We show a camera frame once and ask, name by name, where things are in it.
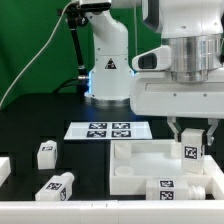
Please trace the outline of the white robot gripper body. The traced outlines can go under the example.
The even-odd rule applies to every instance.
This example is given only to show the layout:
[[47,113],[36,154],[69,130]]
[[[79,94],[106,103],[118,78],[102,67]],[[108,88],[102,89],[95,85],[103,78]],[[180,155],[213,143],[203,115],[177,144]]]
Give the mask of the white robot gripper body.
[[177,83],[169,72],[137,73],[130,105],[136,115],[224,119],[224,69],[199,83]]

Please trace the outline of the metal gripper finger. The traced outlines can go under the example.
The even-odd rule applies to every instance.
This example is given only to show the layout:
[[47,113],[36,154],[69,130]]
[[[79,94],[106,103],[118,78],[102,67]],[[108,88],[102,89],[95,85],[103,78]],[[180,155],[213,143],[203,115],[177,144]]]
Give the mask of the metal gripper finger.
[[208,125],[209,125],[209,129],[206,133],[207,136],[207,145],[211,146],[214,142],[214,137],[213,134],[216,131],[218,125],[219,125],[219,120],[218,119],[209,119],[208,120]]
[[178,124],[177,119],[175,117],[168,117],[167,124],[174,134],[175,141],[178,141],[178,136],[179,136],[179,133],[181,132],[181,127]]

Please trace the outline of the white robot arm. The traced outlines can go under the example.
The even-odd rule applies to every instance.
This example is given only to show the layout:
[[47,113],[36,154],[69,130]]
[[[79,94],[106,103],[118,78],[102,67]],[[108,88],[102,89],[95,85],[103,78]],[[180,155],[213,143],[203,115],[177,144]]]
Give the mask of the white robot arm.
[[95,66],[86,98],[128,99],[137,115],[207,118],[207,141],[224,119],[221,42],[224,0],[137,0],[143,22],[161,35],[158,48],[128,63],[127,30],[110,15],[118,0],[81,0],[94,36]]

